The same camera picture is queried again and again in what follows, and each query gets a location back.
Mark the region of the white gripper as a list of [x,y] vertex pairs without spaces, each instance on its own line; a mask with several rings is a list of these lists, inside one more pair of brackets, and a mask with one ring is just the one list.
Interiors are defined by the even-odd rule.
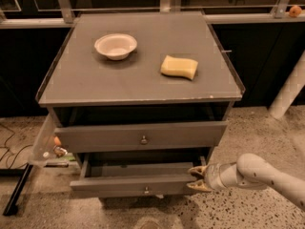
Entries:
[[187,186],[200,192],[211,192],[212,189],[223,190],[235,187],[238,182],[235,163],[210,164],[208,167],[195,166],[190,168],[188,173],[199,180],[190,182]]

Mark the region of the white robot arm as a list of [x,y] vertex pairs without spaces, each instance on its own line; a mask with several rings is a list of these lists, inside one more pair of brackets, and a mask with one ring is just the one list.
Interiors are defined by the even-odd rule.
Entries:
[[277,170],[262,157],[243,154],[234,163],[216,163],[192,167],[188,173],[196,181],[187,186],[200,192],[240,189],[266,189],[270,187],[305,211],[305,181]]

